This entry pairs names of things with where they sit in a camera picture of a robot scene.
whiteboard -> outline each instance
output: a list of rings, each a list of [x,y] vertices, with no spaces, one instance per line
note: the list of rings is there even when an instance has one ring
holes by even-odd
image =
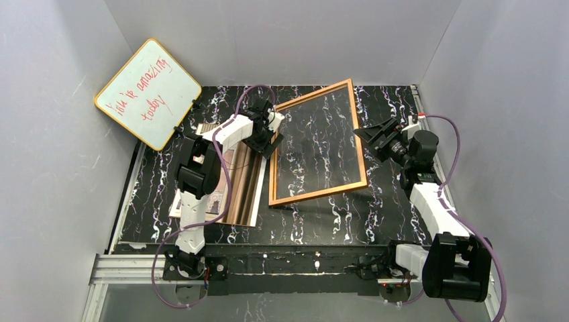
[[[150,38],[95,97],[95,105],[161,151],[200,94],[200,84]]]

glass pane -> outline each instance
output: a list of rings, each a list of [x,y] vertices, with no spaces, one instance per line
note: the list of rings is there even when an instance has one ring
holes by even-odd
[[[281,111],[276,198],[362,181],[347,86]]]
[[[173,285],[161,285],[162,294],[174,301]],[[194,286],[189,297],[197,297]],[[490,321],[484,303],[453,301],[467,321]],[[152,285],[109,285],[100,321],[357,321],[357,322],[456,322],[444,300],[423,296],[402,309],[386,305],[381,297],[359,297],[350,293],[233,294],[207,297],[191,310],[172,309],[160,302]]]

picture frame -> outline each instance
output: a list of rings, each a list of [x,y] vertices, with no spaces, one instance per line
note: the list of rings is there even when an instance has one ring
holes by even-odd
[[[351,113],[350,116],[350,120],[351,120],[351,124],[352,124],[352,128],[351,130],[353,131],[353,129],[357,129],[360,128],[360,124],[358,121],[358,116],[357,116],[357,108],[356,108],[356,101],[355,101],[355,97],[354,97],[354,86],[352,84],[352,80],[351,79],[347,79],[344,80],[342,82],[336,83],[334,85],[325,87],[323,89],[319,89],[318,91],[314,91],[312,93],[309,93],[307,95],[303,95],[301,97],[298,97],[296,99],[293,99],[292,101],[288,101],[286,103],[277,105],[275,107],[275,111],[282,113],[284,115],[289,114],[290,115],[290,109],[296,107],[296,108],[302,108],[302,105],[306,105],[308,106],[308,108],[310,108],[310,104],[306,104],[307,102],[310,102],[312,100],[316,100],[318,98],[322,98],[326,95],[330,95],[330,94],[334,94],[337,91],[340,91],[342,89],[345,89],[347,91],[347,93],[345,93],[348,96],[348,101],[349,101],[349,111]],[[347,184],[341,184],[338,186],[331,186],[331,187],[327,187],[324,189],[319,189],[316,191],[307,191],[305,193],[301,193],[298,195],[292,195],[292,196],[286,196],[284,197],[281,194],[279,195],[278,193],[278,181],[279,181],[279,152],[285,148],[282,147],[283,144],[288,144],[287,143],[287,139],[285,138],[285,140],[283,140],[283,142],[281,142],[281,146],[277,147],[276,150],[274,151],[274,154],[272,155],[272,158],[270,160],[270,180],[269,180],[269,206],[275,207],[275,206],[282,206],[282,205],[288,205],[291,203],[298,203],[300,201],[305,201],[305,200],[309,200],[309,199],[315,199],[315,198],[320,198],[320,197],[326,197],[326,196],[330,196],[330,195],[335,195],[338,193],[345,193],[348,191],[354,191],[354,190],[358,190],[358,189],[363,189],[366,188],[368,186],[368,179],[367,179],[367,175],[366,175],[366,166],[364,163],[364,155],[363,155],[363,150],[362,150],[362,142],[360,141],[360,138],[358,138],[358,136],[356,136],[355,134],[353,134],[353,143],[354,143],[354,148],[355,148],[355,153],[356,153],[356,159],[358,161],[358,174],[359,174],[359,180],[353,180],[353,182],[349,182]]]

whiteboard frame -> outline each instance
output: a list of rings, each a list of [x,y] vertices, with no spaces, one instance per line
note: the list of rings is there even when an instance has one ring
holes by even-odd
[[[107,89],[107,87],[115,80],[115,78],[117,78],[117,76],[119,76],[121,74],[121,72],[126,68],[126,66],[128,66],[128,64],[130,64],[130,62],[136,57],[136,55],[138,55],[138,53],[140,52],[140,50],[142,50],[144,47],[146,47],[146,44],[148,44],[149,42],[155,42],[160,49],[162,49],[167,55],[168,57],[170,57],[176,64],[178,64],[178,66],[198,85],[199,87],[199,92],[197,94],[197,96],[193,99],[197,99],[200,95],[201,95],[201,91],[202,91],[202,87],[201,84],[197,82],[197,80],[195,80],[195,78],[192,77],[192,75],[190,75],[187,70],[184,69],[184,67],[182,67],[182,65],[180,65],[180,63],[178,62],[178,60],[176,60],[174,57],[172,57],[172,55],[170,55],[170,53],[168,52],[168,50],[166,50],[166,48],[162,47],[162,45],[158,42],[158,40],[154,39],[154,38],[148,38],[148,40],[146,40],[144,42],[144,44],[142,44],[142,46],[140,46],[140,48],[138,48],[138,50],[136,50],[136,52],[132,55],[132,57],[121,67],[121,69],[115,74],[115,76],[113,76],[113,78],[111,78],[111,80],[105,85],[105,87],[103,87],[103,89],[101,89],[101,91],[99,92],[99,94],[97,94],[95,96],[95,98],[93,99],[93,102],[95,103],[95,106],[97,106],[98,109],[100,109],[101,111],[103,111],[105,114],[107,114],[110,118],[112,118],[115,122],[117,122],[118,124],[120,124],[122,127],[124,127],[125,129],[127,129],[130,133],[132,133],[134,136],[136,136],[140,141],[144,142],[147,146],[150,146],[150,148],[152,148],[153,150],[156,151],[162,151],[164,149],[164,147],[167,145],[168,141],[170,141],[170,139],[172,138],[172,135],[174,134],[175,130],[174,127],[172,127],[172,132],[170,133],[170,135],[168,136],[168,139],[164,142],[164,144],[161,147],[155,147],[152,144],[149,144],[146,140],[144,140],[143,138],[141,138],[137,133],[135,133],[133,130],[131,130],[128,126],[126,126],[123,122],[119,121],[116,117],[112,116],[112,114],[110,114],[109,112],[107,112],[107,110],[105,108],[103,108],[102,106],[100,106],[99,104],[97,104],[97,99],[99,98],[99,96],[101,96],[101,94],[103,94],[103,92],[105,92],[105,89]],[[188,112],[192,109],[194,103],[192,102],[189,106],[188,109],[186,110],[186,112],[183,114],[182,118],[178,121],[178,123],[176,124],[176,126],[180,126],[180,124],[182,123],[182,121],[184,120],[184,118],[186,117],[186,115],[188,115]]]

small black clip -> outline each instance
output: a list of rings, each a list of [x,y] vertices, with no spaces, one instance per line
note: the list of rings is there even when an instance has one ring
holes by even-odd
[[[179,126],[174,126],[174,131],[175,131],[177,134],[184,135],[184,130],[183,130],[181,127],[179,127]]]
[[[203,106],[200,102],[196,101],[195,99],[192,100],[192,103],[194,103],[194,105],[196,105],[197,109],[199,109],[201,107],[205,108],[205,106]]]

